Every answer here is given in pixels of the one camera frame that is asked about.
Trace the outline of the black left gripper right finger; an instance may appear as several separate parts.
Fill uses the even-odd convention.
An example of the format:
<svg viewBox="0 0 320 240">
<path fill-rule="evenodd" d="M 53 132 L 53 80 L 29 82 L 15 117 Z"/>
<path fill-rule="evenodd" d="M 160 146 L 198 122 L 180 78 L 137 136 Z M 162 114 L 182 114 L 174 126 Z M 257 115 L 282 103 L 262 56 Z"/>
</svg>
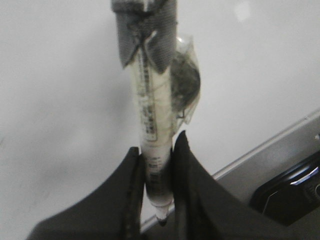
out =
<svg viewBox="0 0 320 240">
<path fill-rule="evenodd" d="M 291 226 L 244 205 L 203 168 L 182 131 L 171 155 L 177 240 L 318 240 L 320 211 Z"/>
</svg>

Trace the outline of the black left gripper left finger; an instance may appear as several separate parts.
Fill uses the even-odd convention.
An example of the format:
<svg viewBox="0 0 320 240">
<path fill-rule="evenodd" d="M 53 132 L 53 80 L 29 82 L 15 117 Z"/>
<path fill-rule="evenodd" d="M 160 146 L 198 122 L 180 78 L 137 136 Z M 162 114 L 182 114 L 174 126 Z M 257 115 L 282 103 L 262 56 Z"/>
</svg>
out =
<svg viewBox="0 0 320 240">
<path fill-rule="evenodd" d="M 111 176 L 87 197 L 39 222 L 29 240 L 139 240 L 144 163 L 131 147 Z"/>
</svg>

